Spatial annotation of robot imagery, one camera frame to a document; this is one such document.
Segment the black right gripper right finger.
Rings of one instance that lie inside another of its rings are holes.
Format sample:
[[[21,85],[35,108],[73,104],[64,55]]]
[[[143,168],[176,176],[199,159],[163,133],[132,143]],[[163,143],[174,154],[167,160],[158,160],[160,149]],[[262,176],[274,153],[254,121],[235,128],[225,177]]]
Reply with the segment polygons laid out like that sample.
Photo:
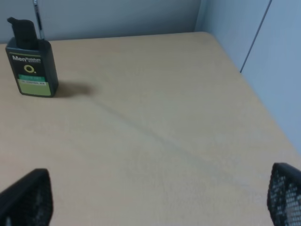
[[[273,225],[301,226],[301,171],[287,163],[272,166],[267,208]]]

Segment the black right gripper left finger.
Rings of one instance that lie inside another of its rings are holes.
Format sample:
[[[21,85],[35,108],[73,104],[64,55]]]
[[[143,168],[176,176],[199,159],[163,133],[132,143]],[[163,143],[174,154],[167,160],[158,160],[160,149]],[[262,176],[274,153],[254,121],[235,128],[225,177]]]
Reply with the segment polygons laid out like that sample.
[[[0,193],[2,226],[48,226],[53,216],[49,171],[34,169]]]

